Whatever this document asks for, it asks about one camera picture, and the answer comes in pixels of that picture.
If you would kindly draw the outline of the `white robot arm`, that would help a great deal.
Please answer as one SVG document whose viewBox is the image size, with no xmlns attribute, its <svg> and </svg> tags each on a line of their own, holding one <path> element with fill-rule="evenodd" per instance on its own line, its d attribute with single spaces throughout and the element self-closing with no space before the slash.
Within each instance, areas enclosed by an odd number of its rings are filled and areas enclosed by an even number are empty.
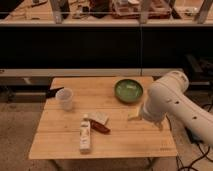
<svg viewBox="0 0 213 171">
<path fill-rule="evenodd" d="M 147 90 L 147 99 L 128 115 L 128 121 L 146 120 L 162 129 L 167 113 L 183 124 L 213 148 L 213 115 L 184 95 L 189 86 L 188 77 L 174 70 L 155 80 Z"/>
</svg>

